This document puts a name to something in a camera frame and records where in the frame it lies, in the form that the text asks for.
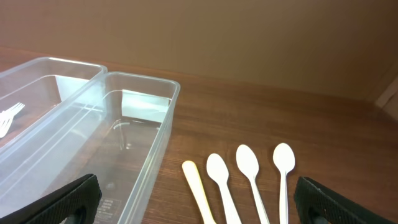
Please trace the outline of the white plastic spoon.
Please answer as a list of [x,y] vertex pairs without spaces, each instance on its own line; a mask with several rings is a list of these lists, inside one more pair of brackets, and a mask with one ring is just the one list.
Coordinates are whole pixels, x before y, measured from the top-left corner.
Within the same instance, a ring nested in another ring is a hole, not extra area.
[[286,143],[278,144],[274,149],[273,161],[280,172],[279,221],[280,224],[288,224],[289,204],[287,193],[287,174],[295,167],[295,156],[293,150]]
[[229,172],[222,157],[216,153],[210,154],[206,162],[206,171],[210,178],[218,184],[220,189],[227,224],[242,224],[227,185]]
[[261,224],[270,224],[266,209],[256,184],[256,176],[259,172],[259,163],[251,148],[245,144],[239,145],[236,151],[236,162],[239,170],[248,178],[251,184],[252,193]]

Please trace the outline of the yellow plastic spoon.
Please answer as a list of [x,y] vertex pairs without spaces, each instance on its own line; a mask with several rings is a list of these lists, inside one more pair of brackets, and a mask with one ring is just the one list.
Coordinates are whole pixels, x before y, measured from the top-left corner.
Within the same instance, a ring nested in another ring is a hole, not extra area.
[[183,173],[197,202],[204,224],[216,224],[207,201],[197,166],[192,161],[182,164]]

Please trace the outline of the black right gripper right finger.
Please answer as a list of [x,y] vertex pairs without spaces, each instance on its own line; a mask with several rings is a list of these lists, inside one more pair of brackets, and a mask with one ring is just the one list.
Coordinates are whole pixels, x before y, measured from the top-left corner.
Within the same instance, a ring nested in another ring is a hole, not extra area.
[[309,177],[298,178],[294,202],[303,224],[394,224]]

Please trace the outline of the light blue plastic fork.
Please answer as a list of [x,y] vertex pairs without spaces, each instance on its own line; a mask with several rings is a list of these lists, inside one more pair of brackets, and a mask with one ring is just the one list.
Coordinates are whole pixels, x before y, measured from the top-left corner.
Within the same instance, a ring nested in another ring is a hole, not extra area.
[[13,115],[11,113],[3,112],[1,113],[1,130],[0,130],[0,138],[3,138],[9,128],[11,127]]

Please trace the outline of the white plastic fork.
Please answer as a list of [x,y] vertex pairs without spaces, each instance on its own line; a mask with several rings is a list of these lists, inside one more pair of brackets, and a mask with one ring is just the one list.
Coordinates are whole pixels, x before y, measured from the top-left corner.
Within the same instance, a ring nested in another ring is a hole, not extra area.
[[8,119],[12,116],[15,116],[18,114],[23,108],[25,107],[25,104],[23,103],[16,103],[14,106],[10,107],[9,109],[3,111],[1,113],[1,119]]

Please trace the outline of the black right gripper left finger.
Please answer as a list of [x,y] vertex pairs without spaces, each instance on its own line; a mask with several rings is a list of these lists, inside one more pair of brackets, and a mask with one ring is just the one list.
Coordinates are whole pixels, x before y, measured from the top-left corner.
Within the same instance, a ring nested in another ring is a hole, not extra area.
[[86,174],[1,218],[1,223],[92,224],[102,192],[97,176]]

